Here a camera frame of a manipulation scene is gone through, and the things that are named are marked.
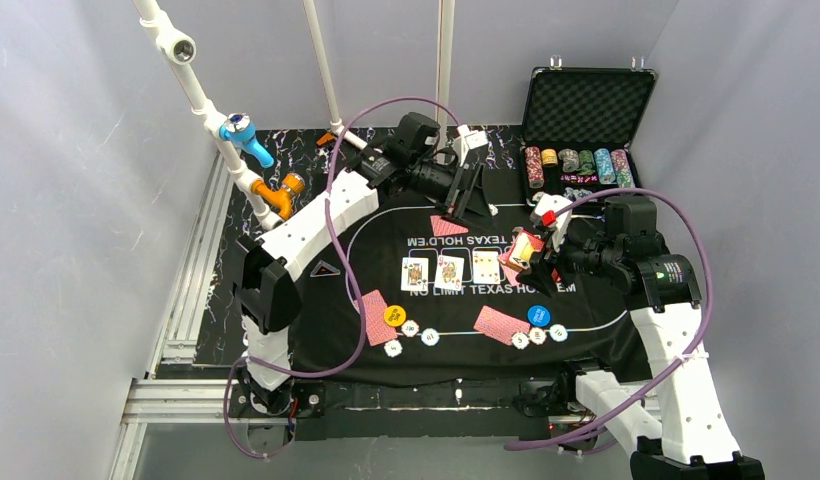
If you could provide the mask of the red card mat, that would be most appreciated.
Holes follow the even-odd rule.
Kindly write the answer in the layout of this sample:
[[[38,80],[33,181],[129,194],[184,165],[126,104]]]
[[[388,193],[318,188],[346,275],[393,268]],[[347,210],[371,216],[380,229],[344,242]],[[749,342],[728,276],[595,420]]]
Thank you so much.
[[[516,287],[518,287],[518,286],[520,286],[520,285],[521,285],[521,283],[520,283],[520,282],[518,281],[518,279],[517,279],[517,276],[518,276],[518,274],[519,274],[519,272],[518,272],[517,270],[514,270],[513,268],[511,268],[511,267],[509,267],[509,266],[507,266],[507,265],[503,265],[503,266],[502,266],[502,270],[503,270],[503,272],[504,272],[505,279],[507,280],[507,282],[508,282],[511,286],[516,286]]]

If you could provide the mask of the playing card deck box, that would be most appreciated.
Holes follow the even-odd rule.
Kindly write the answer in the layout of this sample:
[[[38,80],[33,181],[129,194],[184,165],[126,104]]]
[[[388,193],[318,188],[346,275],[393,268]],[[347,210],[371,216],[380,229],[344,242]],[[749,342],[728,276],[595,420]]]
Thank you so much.
[[[532,255],[542,252],[544,245],[545,242],[539,236],[520,230],[512,244],[499,256],[499,263],[516,272],[522,272],[530,267]]]

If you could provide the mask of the blue small blind button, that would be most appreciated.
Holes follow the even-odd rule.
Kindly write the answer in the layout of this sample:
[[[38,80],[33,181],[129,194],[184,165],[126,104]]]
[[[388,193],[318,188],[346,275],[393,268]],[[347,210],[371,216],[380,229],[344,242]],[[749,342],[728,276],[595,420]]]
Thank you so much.
[[[551,324],[551,313],[542,305],[533,305],[527,310],[526,319],[533,327],[545,328]]]

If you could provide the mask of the red card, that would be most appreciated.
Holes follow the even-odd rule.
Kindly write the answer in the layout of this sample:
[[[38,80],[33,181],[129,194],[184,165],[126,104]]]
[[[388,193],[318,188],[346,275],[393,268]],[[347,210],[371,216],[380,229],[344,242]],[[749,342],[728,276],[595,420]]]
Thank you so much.
[[[450,222],[439,215],[431,215],[430,224],[434,237],[463,235],[469,232],[467,227]]]

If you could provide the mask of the light blue chip row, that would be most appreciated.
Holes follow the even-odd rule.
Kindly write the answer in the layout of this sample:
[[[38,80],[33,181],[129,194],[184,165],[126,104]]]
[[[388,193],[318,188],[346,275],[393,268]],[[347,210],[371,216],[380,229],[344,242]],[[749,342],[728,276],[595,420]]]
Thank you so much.
[[[568,339],[569,332],[563,325],[554,324],[549,327],[548,335],[551,340],[562,343]]]
[[[428,347],[433,347],[433,346],[437,345],[440,341],[440,338],[441,338],[440,333],[437,330],[433,329],[433,328],[424,329],[420,333],[420,339],[421,339],[422,343],[425,346],[428,346]]]

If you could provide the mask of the white chip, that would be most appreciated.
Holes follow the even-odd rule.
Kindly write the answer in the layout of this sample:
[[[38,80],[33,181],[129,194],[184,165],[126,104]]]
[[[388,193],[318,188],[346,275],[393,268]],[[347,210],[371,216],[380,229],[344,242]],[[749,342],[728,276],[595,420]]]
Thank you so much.
[[[412,338],[420,333],[420,326],[414,320],[406,320],[401,325],[401,332],[405,337]]]
[[[518,350],[524,350],[530,345],[530,339],[526,333],[516,332],[511,337],[511,345]]]
[[[535,345],[542,345],[547,339],[547,331],[543,328],[534,327],[528,332],[529,340]]]

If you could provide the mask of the red card player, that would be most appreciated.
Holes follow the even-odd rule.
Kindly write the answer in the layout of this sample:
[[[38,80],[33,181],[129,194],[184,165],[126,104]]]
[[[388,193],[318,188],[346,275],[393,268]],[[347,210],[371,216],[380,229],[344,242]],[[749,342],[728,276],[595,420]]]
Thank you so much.
[[[493,340],[512,346],[512,335],[516,332],[524,332],[528,335],[531,325],[492,307],[484,306],[476,318],[473,328]]]
[[[366,337],[370,346],[375,347],[396,340],[396,329],[386,323],[384,313],[387,304],[379,290],[373,290],[362,297],[365,313]]]

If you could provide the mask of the queen of hearts card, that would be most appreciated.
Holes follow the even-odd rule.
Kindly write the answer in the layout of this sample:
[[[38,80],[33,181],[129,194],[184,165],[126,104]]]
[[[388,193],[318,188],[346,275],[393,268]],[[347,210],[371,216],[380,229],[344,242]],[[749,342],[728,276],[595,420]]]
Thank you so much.
[[[465,260],[461,257],[439,255],[436,262],[434,287],[444,291],[461,291]]]

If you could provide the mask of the jack of clubs card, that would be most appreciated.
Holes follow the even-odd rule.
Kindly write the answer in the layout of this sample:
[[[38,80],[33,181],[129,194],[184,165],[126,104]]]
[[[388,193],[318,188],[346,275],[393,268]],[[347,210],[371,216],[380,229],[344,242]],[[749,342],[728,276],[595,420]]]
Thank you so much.
[[[400,288],[406,292],[424,292],[428,288],[429,259],[404,257],[402,259]]]

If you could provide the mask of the yellow big blind button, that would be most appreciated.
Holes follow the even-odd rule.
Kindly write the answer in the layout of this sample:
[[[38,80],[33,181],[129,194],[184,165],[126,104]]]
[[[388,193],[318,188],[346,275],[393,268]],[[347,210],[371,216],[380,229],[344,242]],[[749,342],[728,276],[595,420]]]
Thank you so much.
[[[400,305],[389,305],[383,312],[383,321],[390,327],[401,327],[407,321],[406,310]]]

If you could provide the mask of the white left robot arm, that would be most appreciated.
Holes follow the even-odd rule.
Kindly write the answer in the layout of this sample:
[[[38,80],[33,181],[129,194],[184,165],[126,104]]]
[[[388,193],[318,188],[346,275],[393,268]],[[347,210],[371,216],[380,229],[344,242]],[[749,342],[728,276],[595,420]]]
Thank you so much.
[[[298,212],[292,210],[292,200],[303,189],[299,176],[286,178],[277,190],[255,186],[260,196],[279,206],[281,220],[263,235],[237,243],[243,258],[232,292],[248,339],[244,380],[250,386],[274,392],[298,375],[289,363],[288,333],[303,307],[302,273],[329,246],[348,270],[340,234],[388,198],[413,192],[431,201],[453,225],[480,228],[491,223],[483,191],[487,134],[460,125],[452,145],[442,151],[436,147],[439,137],[434,119],[411,112],[393,134],[366,143],[344,163],[332,151],[325,190]],[[451,157],[450,164],[437,163],[441,153]]]

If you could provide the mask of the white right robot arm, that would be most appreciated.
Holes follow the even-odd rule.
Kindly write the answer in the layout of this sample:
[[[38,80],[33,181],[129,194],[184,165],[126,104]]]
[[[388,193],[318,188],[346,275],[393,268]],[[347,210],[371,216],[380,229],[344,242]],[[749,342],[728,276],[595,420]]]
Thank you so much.
[[[561,374],[562,402],[593,416],[549,440],[560,453],[583,455],[584,443],[609,434],[635,479],[761,479],[762,463],[745,455],[719,403],[703,344],[712,315],[710,268],[672,253],[657,228],[661,194],[613,188],[596,194],[599,219],[574,216],[576,203],[539,193],[530,215],[539,247],[516,249],[519,280],[543,293],[578,276],[608,282],[642,341],[651,379],[629,392],[608,366],[577,360]]]

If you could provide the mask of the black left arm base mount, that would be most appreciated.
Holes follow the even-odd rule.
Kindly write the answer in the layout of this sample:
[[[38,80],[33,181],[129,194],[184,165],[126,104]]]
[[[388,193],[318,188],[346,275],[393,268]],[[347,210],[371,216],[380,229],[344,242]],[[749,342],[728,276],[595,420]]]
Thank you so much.
[[[296,440],[298,421],[324,415],[326,384],[289,380],[274,391],[259,387],[255,381],[234,377],[226,382],[222,396],[225,431],[234,448],[246,457],[269,461],[287,450]],[[281,445],[273,451],[252,447],[248,433],[234,430],[236,420],[269,420],[267,427],[279,427]]]

